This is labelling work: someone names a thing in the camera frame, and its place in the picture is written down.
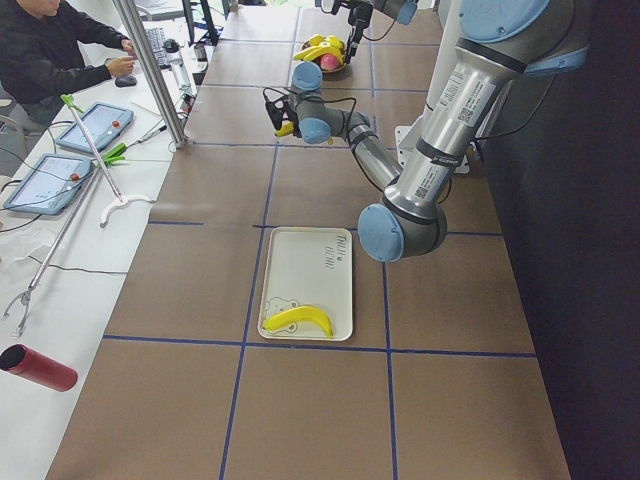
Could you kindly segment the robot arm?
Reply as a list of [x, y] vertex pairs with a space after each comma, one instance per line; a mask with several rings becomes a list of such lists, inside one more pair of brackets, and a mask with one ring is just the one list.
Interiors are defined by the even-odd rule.
[[285, 102], [294, 134], [308, 144], [343, 139], [366, 177], [380, 190], [378, 203], [358, 219], [363, 249], [381, 262], [437, 249], [447, 233], [438, 198], [505, 85], [521, 75], [553, 75], [586, 59], [589, 1], [464, 1], [456, 16], [461, 35], [449, 47], [456, 64], [427, 116], [416, 120], [408, 158], [396, 161], [366, 116], [326, 106], [320, 67], [304, 61], [293, 73]]
[[356, 55], [357, 48], [365, 30], [370, 25], [374, 11], [386, 15], [396, 23], [408, 25], [415, 15], [417, 3], [405, 0], [355, 0], [347, 1], [346, 8], [349, 10], [348, 24], [351, 26], [345, 51], [345, 62], [349, 63]]

